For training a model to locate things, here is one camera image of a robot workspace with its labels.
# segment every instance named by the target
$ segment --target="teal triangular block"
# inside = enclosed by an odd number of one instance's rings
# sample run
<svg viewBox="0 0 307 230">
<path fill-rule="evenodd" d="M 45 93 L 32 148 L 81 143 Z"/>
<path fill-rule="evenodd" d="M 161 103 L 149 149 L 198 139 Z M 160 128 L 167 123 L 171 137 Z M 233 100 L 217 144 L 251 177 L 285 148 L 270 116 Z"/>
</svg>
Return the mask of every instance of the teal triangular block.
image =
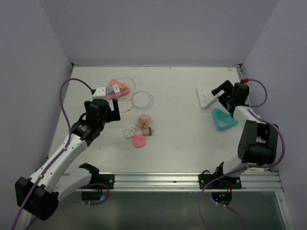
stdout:
<svg viewBox="0 0 307 230">
<path fill-rule="evenodd" d="M 213 109 L 212 115 L 213 115 L 215 126 L 217 130 L 219 131 L 224 131 L 226 129 L 236 126 L 239 123 L 237 120 L 232 118 L 229 114 L 224 113 L 223 111 L 219 109 Z M 224 122 L 226 125 L 221 126 L 220 121 Z"/>
</svg>

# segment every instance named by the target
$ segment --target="blue block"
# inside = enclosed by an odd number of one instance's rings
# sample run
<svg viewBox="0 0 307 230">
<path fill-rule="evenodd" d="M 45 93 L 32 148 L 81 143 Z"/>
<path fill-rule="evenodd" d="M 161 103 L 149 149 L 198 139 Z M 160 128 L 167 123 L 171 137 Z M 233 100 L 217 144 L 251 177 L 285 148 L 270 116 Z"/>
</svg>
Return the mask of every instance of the blue block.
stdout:
<svg viewBox="0 0 307 230">
<path fill-rule="evenodd" d="M 218 131 L 224 131 L 226 129 L 236 126 L 239 123 L 237 120 L 232 118 L 229 114 L 224 113 L 223 111 L 219 109 L 213 109 L 212 115 L 213 115 L 215 126 Z M 220 121 L 224 122 L 226 125 L 221 126 Z"/>
<path fill-rule="evenodd" d="M 107 89 L 107 94 L 108 94 L 108 95 L 111 95 L 111 94 L 113 94 L 113 93 L 114 93 L 113 88 L 112 88 L 112 87 L 109 87 L 109 88 Z"/>
</svg>

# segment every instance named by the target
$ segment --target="white robotic arm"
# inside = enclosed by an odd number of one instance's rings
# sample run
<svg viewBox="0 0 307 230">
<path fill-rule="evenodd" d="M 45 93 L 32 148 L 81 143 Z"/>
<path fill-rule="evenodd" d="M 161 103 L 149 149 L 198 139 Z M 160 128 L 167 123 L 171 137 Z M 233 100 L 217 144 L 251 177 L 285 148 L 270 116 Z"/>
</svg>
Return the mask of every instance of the white robotic arm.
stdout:
<svg viewBox="0 0 307 230">
<path fill-rule="evenodd" d="M 219 102 L 229 114 L 244 125 L 241 139 L 238 145 L 237 154 L 230 160 L 222 162 L 213 174 L 199 175 L 200 188 L 207 189 L 241 189 L 240 174 L 247 170 L 247 167 L 270 165 L 275 161 L 278 132 L 270 125 L 261 122 L 260 117 L 255 115 L 252 109 L 245 104 L 249 86 L 243 80 L 240 83 L 231 84 L 225 81 L 211 93 L 218 97 Z"/>
<path fill-rule="evenodd" d="M 63 176 L 75 158 L 100 135 L 106 123 L 120 120 L 116 99 L 113 99 L 114 111 L 103 99 L 94 99 L 84 105 L 86 113 L 72 125 L 59 149 L 28 179 L 21 177 L 15 183 L 18 206 L 41 220 L 48 219 L 59 202 L 78 188 L 99 182 L 99 170 L 87 163 L 71 175 Z"/>
</svg>

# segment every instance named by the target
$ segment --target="tabletop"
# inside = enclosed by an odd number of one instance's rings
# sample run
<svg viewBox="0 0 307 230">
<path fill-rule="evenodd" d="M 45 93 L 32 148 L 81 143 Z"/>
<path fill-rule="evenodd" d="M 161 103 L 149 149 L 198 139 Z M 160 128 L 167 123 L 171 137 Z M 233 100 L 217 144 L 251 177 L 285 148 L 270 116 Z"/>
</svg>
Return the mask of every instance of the tabletop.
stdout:
<svg viewBox="0 0 307 230">
<path fill-rule="evenodd" d="M 135 68 L 135 67 L 75 67 L 72 78 L 87 82 L 92 88 L 107 86 L 111 79 L 131 78 L 136 91 L 149 92 L 153 105 L 146 110 L 131 109 L 121 113 L 121 120 L 107 123 L 93 143 L 78 156 L 67 171 L 71 172 L 83 163 L 112 173 L 193 173 L 214 171 L 221 162 L 237 154 L 237 146 L 243 126 L 217 131 L 212 110 L 226 110 L 218 101 L 201 110 L 196 88 L 212 90 L 230 80 L 238 82 L 236 68 Z M 133 91 L 133 82 L 121 79 Z M 89 90 L 79 82 L 70 81 L 64 100 L 64 108 L 71 124 L 85 112 L 84 101 L 91 100 Z M 146 93 L 136 94 L 135 104 L 148 104 Z M 131 107 L 129 100 L 119 99 L 122 112 Z M 136 127 L 138 116 L 151 116 L 150 127 L 155 132 L 147 137 L 146 145 L 135 148 L 132 140 L 125 138 L 125 127 Z M 142 133 L 139 127 L 137 134 Z M 52 141 L 53 154 L 68 133 L 63 114 L 60 115 Z"/>
</svg>

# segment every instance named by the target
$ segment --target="white wall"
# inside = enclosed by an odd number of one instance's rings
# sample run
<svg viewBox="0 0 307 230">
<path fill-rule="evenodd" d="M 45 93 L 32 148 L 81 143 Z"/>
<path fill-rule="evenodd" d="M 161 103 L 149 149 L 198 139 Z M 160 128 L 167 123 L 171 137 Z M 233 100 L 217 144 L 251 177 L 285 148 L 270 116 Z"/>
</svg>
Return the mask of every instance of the white wall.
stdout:
<svg viewBox="0 0 307 230">
<path fill-rule="evenodd" d="M 37 0 L 1 0 L 0 31 L 0 229 L 6 230 L 17 212 L 15 182 L 46 160 L 70 62 Z"/>
<path fill-rule="evenodd" d="M 279 125 L 286 156 L 278 167 L 296 229 L 307 224 L 307 1 L 280 0 L 243 65 L 244 77 L 261 80 L 267 103 L 257 111 Z M 260 87 L 253 103 L 263 100 Z"/>
<path fill-rule="evenodd" d="M 83 66 L 243 63 L 278 0 L 40 0 Z"/>
</svg>

